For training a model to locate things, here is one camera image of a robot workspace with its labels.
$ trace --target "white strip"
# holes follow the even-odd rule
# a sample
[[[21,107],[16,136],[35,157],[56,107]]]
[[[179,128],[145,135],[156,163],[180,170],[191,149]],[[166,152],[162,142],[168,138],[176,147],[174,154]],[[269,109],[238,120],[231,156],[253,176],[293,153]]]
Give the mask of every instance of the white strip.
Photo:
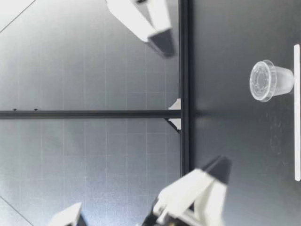
[[[300,45],[294,46],[295,180],[301,180]]]

